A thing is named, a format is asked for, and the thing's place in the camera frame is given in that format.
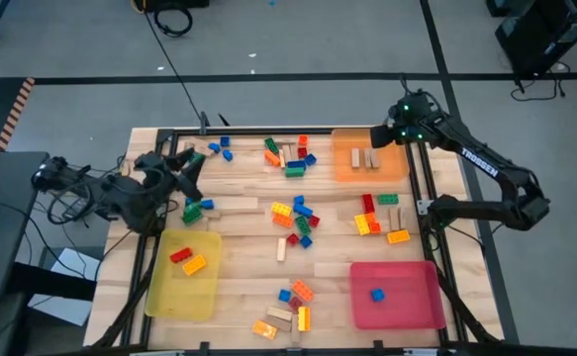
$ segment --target yellow lego brick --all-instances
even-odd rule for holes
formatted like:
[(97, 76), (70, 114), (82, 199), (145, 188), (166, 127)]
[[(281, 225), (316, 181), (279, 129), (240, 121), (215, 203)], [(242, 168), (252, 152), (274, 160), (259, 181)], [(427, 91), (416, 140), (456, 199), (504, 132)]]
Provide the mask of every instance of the yellow lego brick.
[(410, 239), (411, 237), (409, 236), (409, 232), (407, 230), (393, 231), (387, 233), (387, 241), (389, 241), (389, 244), (409, 241)]
[(185, 263), (182, 266), (182, 269), (185, 271), (187, 276), (191, 276), (192, 274), (198, 272), (206, 265), (207, 261), (205, 261), (205, 258), (202, 255), (197, 255), (191, 261)]
[(290, 217), (290, 213), (292, 213), (292, 207), (288, 207), (287, 205), (283, 205), (281, 203), (273, 203), (270, 210), (273, 213), (282, 215), (284, 217)]
[(252, 332), (272, 340), (277, 334), (277, 328), (275, 326), (268, 325), (261, 320), (258, 320), (252, 326)]
[(360, 233), (360, 235), (369, 233), (369, 224), (364, 214), (355, 216), (354, 221), (356, 222), (356, 227), (358, 227), (358, 233)]
[(299, 307), (299, 331), (310, 331), (310, 308)]

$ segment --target black cable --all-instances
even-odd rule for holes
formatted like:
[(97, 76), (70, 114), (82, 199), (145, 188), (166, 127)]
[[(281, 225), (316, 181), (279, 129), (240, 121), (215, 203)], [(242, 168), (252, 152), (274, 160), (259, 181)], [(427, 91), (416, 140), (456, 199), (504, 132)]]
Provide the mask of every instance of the black cable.
[(57, 257), (56, 254), (54, 254), (54, 252), (52, 252), (52, 250), (50, 249), (50, 246), (48, 246), (48, 243), (46, 241), (46, 239), (44, 238), (44, 235), (42, 234), (42, 231), (40, 230), (40, 227), (38, 226), (38, 224), (33, 220), (33, 218), (31, 218), (29, 215), (27, 215), (26, 213), (24, 213), (24, 211), (22, 211), (21, 209), (18, 209), (14, 206), (11, 206), (9, 204), (5, 204), (5, 203), (1, 203), (0, 202), (0, 206), (4, 207), (4, 208), (8, 208), (11, 209), (14, 212), (18, 212), (20, 214), (22, 214), (22, 216), (26, 219), (29, 220), (29, 222), (33, 223), (33, 226), (35, 227), (35, 229), (38, 231), (38, 235), (40, 236), (40, 239), (42, 240), (42, 243), (44, 244), (44, 246), (47, 248), (48, 252), (52, 255), (52, 257), (54, 257), (54, 259), (60, 264), (62, 265), (65, 269), (67, 269), (68, 271), (72, 271), (74, 273), (76, 273), (77, 275), (81, 276), (81, 278), (86, 279), (86, 277), (84, 275), (82, 275), (81, 273), (73, 270), (72, 268), (69, 268), (68, 266), (66, 266), (65, 264), (63, 264), (63, 262), (61, 262), (59, 260), (59, 257)]
[(144, 16), (145, 16), (145, 19), (147, 20), (147, 23), (149, 24), (149, 28), (151, 29), (153, 36), (156, 38), (156, 41), (158, 42), (158, 45), (160, 46), (160, 50), (162, 50), (162, 54), (164, 54), (165, 58), (167, 59), (167, 62), (169, 63), (169, 66), (171, 66), (171, 69), (173, 70), (174, 74), (176, 74), (176, 78), (178, 78), (180, 85), (182, 85), (182, 89), (184, 89), (185, 94), (187, 95), (187, 99), (189, 99), (189, 104), (191, 104), (191, 107), (193, 108), (194, 113), (196, 113), (196, 116), (198, 117), (198, 120), (202, 123), (202, 117), (200, 117), (200, 113), (198, 113), (198, 109), (196, 109), (196, 105), (194, 104), (193, 99), (191, 99), (191, 94), (189, 94), (189, 90), (187, 90), (187, 86), (185, 85), (185, 82), (180, 77), (180, 74), (178, 74), (176, 67), (173, 65), (173, 63), (171, 62), (171, 59), (169, 58), (169, 54), (167, 54), (165, 47), (162, 45), (162, 42), (158, 38), (158, 34), (156, 33), (156, 30), (153, 28), (153, 25), (151, 24), (151, 21), (149, 20), (149, 16), (147, 15), (147, 12), (144, 13)]

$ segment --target wooden board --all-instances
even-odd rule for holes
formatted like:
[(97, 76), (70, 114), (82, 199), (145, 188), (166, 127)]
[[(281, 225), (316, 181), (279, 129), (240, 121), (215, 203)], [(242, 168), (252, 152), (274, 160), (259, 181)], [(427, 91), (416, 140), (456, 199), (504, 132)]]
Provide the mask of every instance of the wooden board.
[[(156, 129), (134, 129), (128, 151), (128, 164), (142, 153), (153, 150)], [(312, 330), (301, 334), (301, 347), (372, 347), (381, 339), (387, 347), (436, 346), (434, 330), (358, 330), (353, 326), (347, 281), (352, 261), (415, 261), (423, 260), (418, 223), (414, 213), (409, 179), (383, 183), (337, 183), (334, 176), (331, 139), (329, 135), (310, 135), (309, 151), (318, 158), (299, 180), (287, 180), (279, 167), (264, 164), (263, 139), (266, 136), (232, 135), (231, 150), (236, 159), (226, 162), (215, 156), (206, 161), (200, 177), (200, 190), (213, 199), (217, 219), (208, 219), (191, 228), (207, 228), (223, 238), (221, 275), (215, 314), (206, 322), (174, 319), (152, 320), (149, 347), (152, 349), (197, 349), (200, 341), (210, 341), (212, 348), (283, 348), (292, 346), (291, 334), (278, 332), (274, 340), (252, 333), (257, 319), (266, 315), (268, 307), (288, 309), (277, 300), (280, 289), (289, 289), (301, 279), (315, 293), (306, 304), (312, 309)], [(286, 135), (286, 141), (297, 140)], [(217, 137), (202, 138), (206, 142)], [(432, 169), (439, 194), (467, 199), (456, 156), (441, 150), (430, 150)], [(424, 182), (422, 168), (419, 180)], [(133, 177), (142, 178), (133, 172)], [(423, 194), (426, 188), (421, 184)], [(389, 245), (386, 236), (359, 236), (353, 222), (362, 213), (361, 194), (397, 193), (404, 210), (409, 242)], [(292, 230), (272, 223), (273, 202), (291, 204), (296, 195), (306, 197), (306, 205), (321, 218), (311, 235), (313, 245), (303, 249), (287, 247), (286, 261), (277, 262), (277, 239)], [(180, 193), (172, 199), (182, 200)], [(383, 231), (390, 230), (387, 206), (376, 206), (376, 218)], [(180, 211), (173, 212), (167, 227), (183, 228)], [(472, 222), (454, 224), (476, 235)], [(112, 222), (107, 248), (123, 234), (125, 225)], [(470, 238), (446, 232), (460, 296), (488, 330), (502, 337), (495, 301), (479, 246)], [(128, 296), (137, 237), (130, 235), (103, 262), (86, 331), (84, 344), (92, 344), (117, 316)], [(151, 254), (152, 241), (146, 256)], [(143, 302), (137, 308), (132, 342), (139, 341), (143, 321)], [(443, 298), (449, 335), (455, 339), (452, 315)]]

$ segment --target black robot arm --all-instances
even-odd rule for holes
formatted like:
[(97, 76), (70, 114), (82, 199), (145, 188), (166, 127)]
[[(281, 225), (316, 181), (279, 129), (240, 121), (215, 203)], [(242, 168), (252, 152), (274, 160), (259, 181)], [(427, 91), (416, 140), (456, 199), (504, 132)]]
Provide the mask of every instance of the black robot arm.
[(442, 195), (428, 207), (423, 227), (443, 229), (458, 218), (504, 223), (507, 227), (528, 230), (549, 212), (547, 200), (536, 176), (515, 165), (470, 134), (460, 120), (446, 113), (435, 97), (422, 89), (411, 92), (390, 108), (389, 120), (371, 129), (372, 145), (382, 147), (395, 141), (427, 142), (431, 148), (453, 151), (472, 162), (494, 179), (502, 190), (501, 202), (460, 202)]
[[(145, 173), (142, 182), (118, 172), (92, 177), (87, 174), (89, 166), (76, 170), (63, 157), (53, 157), (40, 166), (31, 181), (35, 188), (43, 192), (53, 191), (57, 197), (70, 192), (85, 200), (85, 206), (78, 215), (93, 212), (106, 220), (120, 216), (128, 229), (154, 236), (163, 229), (158, 225), (156, 211), (169, 200), (174, 190), (182, 191), (194, 201), (202, 199), (196, 184), (204, 156), (193, 157), (193, 148), (175, 156), (154, 152), (143, 154), (135, 161), (134, 167)], [(48, 207), (48, 219), (51, 223), (66, 223), (53, 218), (52, 206), (56, 201), (53, 200)]]

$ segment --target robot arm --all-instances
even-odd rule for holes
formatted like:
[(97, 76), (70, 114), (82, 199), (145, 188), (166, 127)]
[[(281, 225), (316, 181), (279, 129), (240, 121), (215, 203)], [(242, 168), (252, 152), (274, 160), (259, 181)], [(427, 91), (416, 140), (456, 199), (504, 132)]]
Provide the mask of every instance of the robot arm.
[(433, 95), (422, 89), (407, 94), (390, 108), (393, 125), (371, 129), (372, 145), (428, 142), (431, 148), (453, 151), (494, 179), (502, 190), (501, 202), (460, 202), (442, 195), (428, 207), (423, 226), (443, 229), (458, 218), (488, 220), (507, 227), (528, 230), (549, 212), (538, 180), (530, 170), (515, 165), (470, 134), (468, 127), (447, 114)]

